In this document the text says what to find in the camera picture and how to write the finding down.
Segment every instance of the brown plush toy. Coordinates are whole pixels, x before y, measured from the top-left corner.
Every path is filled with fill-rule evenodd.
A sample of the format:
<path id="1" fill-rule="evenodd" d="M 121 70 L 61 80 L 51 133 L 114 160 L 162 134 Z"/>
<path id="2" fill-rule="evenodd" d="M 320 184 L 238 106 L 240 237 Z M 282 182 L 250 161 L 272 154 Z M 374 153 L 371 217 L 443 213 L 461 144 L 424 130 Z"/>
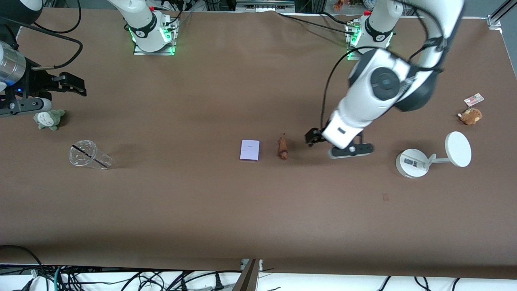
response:
<path id="1" fill-rule="evenodd" d="M 483 118 L 481 111 L 475 108 L 467 109 L 463 114 L 458 114 L 458 116 L 466 125 L 474 125 L 477 121 Z"/>

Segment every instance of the gray floor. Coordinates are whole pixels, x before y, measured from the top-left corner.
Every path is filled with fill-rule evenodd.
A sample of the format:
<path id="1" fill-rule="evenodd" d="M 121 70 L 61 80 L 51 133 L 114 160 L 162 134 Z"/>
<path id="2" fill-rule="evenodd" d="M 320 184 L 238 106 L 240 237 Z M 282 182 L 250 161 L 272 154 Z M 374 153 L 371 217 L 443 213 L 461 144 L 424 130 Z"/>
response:
<path id="1" fill-rule="evenodd" d="M 464 16 L 486 17 L 495 11 L 505 0 L 465 0 L 465 14 Z M 77 7 L 75 0 L 58 0 L 58 7 Z M 106 0 L 87 0 L 81 1 L 83 8 L 94 9 L 115 9 Z M 517 8 L 510 11 L 501 21 L 503 28 L 503 37 L 508 49 L 510 59 L 514 64 L 513 69 L 517 76 Z"/>

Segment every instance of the clear plastic cup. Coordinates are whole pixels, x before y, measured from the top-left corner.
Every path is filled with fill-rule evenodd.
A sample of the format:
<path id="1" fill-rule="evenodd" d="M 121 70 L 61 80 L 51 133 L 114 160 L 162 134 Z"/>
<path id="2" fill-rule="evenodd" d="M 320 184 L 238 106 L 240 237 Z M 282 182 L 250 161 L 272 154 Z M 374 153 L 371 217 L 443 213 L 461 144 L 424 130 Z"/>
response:
<path id="1" fill-rule="evenodd" d="M 113 165 L 113 159 L 91 140 L 81 140 L 70 148 L 68 159 L 74 166 L 107 170 Z"/>

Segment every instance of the brown figurine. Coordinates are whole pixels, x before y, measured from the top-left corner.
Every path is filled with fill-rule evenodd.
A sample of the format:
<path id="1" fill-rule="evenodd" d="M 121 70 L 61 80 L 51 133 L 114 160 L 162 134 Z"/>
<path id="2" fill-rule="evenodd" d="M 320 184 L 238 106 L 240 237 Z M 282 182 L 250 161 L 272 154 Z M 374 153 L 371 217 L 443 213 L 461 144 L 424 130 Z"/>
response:
<path id="1" fill-rule="evenodd" d="M 287 144 L 285 143 L 284 137 L 281 137 L 278 140 L 278 156 L 283 160 L 286 160 L 289 156 L 289 152 L 287 151 Z"/>
<path id="2" fill-rule="evenodd" d="M 471 108 L 467 109 L 462 114 L 458 114 L 458 117 L 466 125 L 474 125 L 477 121 L 483 118 L 483 115 L 481 115 L 481 111 L 479 111 L 478 109 Z"/>

